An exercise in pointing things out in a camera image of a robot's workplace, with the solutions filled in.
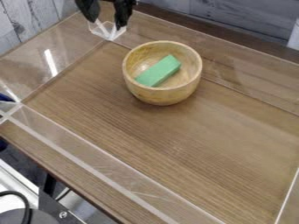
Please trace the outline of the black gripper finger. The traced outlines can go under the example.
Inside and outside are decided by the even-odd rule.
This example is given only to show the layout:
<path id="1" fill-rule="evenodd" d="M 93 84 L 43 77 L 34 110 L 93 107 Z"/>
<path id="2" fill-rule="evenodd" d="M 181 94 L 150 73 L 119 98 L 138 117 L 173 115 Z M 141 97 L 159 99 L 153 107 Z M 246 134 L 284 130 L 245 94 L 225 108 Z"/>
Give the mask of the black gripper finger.
<path id="1" fill-rule="evenodd" d="M 86 19 L 95 23 L 101 13 L 99 0 L 75 0 L 75 3 Z"/>
<path id="2" fill-rule="evenodd" d="M 129 19 L 134 13 L 135 5 L 138 5 L 138 0 L 115 0 L 115 23 L 118 30 L 127 26 Z"/>

